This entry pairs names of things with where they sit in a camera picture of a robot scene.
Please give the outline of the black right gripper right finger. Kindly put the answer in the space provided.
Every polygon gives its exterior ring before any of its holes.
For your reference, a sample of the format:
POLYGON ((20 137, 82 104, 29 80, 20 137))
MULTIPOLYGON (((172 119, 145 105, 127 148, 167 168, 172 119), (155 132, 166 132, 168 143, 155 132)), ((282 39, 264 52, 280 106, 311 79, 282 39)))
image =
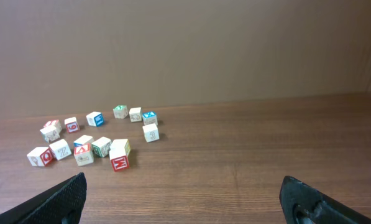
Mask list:
POLYGON ((283 179, 279 201, 287 223, 371 224, 371 218, 289 175, 283 179))

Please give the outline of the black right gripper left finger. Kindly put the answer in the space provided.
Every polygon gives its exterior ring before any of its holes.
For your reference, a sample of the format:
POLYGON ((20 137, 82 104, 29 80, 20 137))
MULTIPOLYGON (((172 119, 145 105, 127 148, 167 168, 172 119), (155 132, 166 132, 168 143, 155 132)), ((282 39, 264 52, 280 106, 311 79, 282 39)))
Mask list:
POLYGON ((86 192, 85 174, 80 172, 0 214, 0 224, 79 224, 86 192))

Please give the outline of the wooden block red Q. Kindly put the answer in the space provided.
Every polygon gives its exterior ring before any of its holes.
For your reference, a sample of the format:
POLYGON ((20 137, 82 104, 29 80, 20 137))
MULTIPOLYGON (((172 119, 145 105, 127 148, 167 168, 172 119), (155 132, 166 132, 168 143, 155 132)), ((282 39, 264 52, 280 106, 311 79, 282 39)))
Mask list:
POLYGON ((27 158, 34 167, 45 167, 54 159, 49 147, 36 147, 27 154, 27 158))

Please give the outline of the wooden block yellow side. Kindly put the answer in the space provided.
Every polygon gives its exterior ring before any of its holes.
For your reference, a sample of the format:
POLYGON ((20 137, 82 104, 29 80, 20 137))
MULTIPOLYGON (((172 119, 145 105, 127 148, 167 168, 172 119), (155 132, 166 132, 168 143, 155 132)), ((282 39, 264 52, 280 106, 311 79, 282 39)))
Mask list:
POLYGON ((110 150, 123 150, 128 156, 131 151, 130 142, 128 139, 115 139, 110 145, 110 150))

